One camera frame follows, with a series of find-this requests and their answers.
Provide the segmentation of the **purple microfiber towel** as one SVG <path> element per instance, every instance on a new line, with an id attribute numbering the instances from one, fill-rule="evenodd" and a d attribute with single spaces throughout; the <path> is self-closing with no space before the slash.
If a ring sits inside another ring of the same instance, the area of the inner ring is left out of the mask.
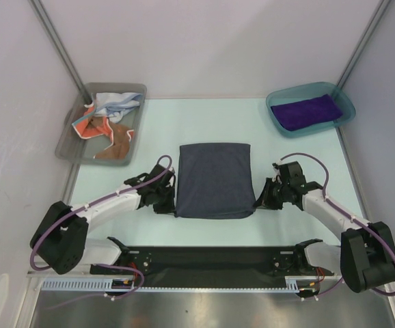
<path id="1" fill-rule="evenodd" d="M 315 124 L 331 122 L 343 116 L 342 110 L 326 94 L 316 98 L 271 106 L 276 120 L 287 131 L 297 131 Z"/>

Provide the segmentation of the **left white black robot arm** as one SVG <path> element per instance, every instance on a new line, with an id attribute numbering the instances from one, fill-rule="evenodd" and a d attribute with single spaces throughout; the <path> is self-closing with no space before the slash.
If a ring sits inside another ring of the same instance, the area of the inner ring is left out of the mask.
<path id="1" fill-rule="evenodd" d="M 30 241 L 29 263 L 35 271 L 64 275 L 89 265 L 92 274 L 121 274 L 132 267 L 129 248 L 116 237 L 89 238 L 96 228 L 119 215 L 152 207 L 158 213 L 174 206 L 176 175 L 157 163 L 150 173 L 125 180 L 115 191 L 77 206 L 52 204 Z"/>

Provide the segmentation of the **dark blue-grey towel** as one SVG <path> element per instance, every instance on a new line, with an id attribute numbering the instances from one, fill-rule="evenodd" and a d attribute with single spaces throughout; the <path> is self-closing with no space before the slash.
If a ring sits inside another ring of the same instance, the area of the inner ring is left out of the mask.
<path id="1" fill-rule="evenodd" d="M 248 143 L 180 146 L 176 216 L 243 219 L 255 212 Z"/>

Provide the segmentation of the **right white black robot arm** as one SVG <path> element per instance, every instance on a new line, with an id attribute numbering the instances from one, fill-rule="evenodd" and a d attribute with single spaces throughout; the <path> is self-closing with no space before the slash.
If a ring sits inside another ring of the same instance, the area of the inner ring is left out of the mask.
<path id="1" fill-rule="evenodd" d="M 275 176 L 266 179 L 254 206 L 281 210 L 287 203 L 313 216 L 340 241 L 340 274 L 353 292 L 395 296 L 395 245 L 388 225 L 362 219 L 335 202 L 326 190 L 327 169 L 321 185 L 308 182 L 297 161 L 272 166 Z"/>

